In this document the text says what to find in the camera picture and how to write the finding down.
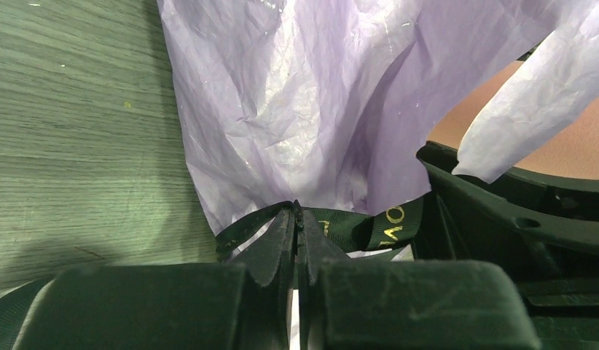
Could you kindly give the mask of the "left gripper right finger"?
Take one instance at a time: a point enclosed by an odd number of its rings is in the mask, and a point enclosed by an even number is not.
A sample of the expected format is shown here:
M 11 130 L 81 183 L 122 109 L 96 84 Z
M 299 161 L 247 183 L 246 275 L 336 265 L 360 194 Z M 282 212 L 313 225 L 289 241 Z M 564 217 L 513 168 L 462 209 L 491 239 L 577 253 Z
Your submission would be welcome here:
M 302 349 L 540 349 L 516 286 L 488 262 L 352 259 L 297 220 Z

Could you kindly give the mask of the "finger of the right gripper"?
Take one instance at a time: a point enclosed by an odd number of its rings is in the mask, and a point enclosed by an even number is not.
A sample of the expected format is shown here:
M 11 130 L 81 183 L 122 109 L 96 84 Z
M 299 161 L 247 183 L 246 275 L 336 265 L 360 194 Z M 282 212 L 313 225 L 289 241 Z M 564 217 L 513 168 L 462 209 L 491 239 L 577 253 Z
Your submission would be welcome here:
M 545 349 L 599 349 L 599 180 L 513 168 L 493 183 L 455 176 L 453 148 L 418 151 L 423 198 L 418 260 L 479 260 L 517 285 Z

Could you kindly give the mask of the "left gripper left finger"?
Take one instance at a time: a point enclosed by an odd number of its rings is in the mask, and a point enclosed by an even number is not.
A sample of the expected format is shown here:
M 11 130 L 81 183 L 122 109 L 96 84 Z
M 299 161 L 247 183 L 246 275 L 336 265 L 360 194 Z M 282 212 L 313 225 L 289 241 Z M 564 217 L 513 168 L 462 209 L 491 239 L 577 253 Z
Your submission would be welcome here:
M 287 349 L 294 205 L 237 221 L 263 236 L 224 263 L 106 266 L 57 277 L 19 349 Z

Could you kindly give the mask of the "black ribbon gold lettering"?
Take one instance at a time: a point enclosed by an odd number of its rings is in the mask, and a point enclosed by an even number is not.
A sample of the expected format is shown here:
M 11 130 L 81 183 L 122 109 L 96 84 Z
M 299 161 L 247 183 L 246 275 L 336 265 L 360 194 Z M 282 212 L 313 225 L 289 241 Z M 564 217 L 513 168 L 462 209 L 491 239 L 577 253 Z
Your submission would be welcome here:
M 291 308 L 292 291 L 295 287 L 299 287 L 296 228 L 300 211 L 310 211 L 321 226 L 323 234 L 346 253 L 347 256 L 351 252 L 365 252 L 371 258 L 383 260 L 391 260 L 408 245 L 418 231 L 423 213 L 423 203 L 419 200 L 393 207 L 375 216 L 334 209 L 304 208 L 298 203 L 290 201 L 274 205 L 294 205 L 297 208 L 294 252 L 292 255 L 294 263 L 292 271 L 293 279 L 288 299 L 288 310 L 286 312 L 289 322 L 288 334 L 290 332 L 289 310 Z M 268 222 L 264 222 L 250 233 L 232 233 L 230 228 L 234 224 L 225 228 L 216 237 L 216 253 L 219 259 L 215 263 L 225 263 L 233 260 L 263 236 L 270 226 Z M 106 266 L 73 270 L 90 270 L 100 267 Z M 18 344 L 26 326 L 31 320 L 37 303 L 42 299 L 51 283 L 61 274 L 32 281 L 0 298 L 0 349 L 19 349 Z

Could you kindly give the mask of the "purple flower bouquet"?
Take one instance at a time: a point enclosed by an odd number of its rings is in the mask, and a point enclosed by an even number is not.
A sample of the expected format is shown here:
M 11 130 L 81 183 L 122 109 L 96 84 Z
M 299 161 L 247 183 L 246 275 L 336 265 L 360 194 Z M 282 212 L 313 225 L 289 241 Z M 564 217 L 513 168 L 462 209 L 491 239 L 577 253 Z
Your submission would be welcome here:
M 285 201 L 369 216 L 423 203 L 417 154 L 430 142 L 455 150 L 453 175 L 493 183 L 599 96 L 599 1 L 158 9 L 187 168 L 216 236 Z M 421 261 L 422 218 L 388 261 Z

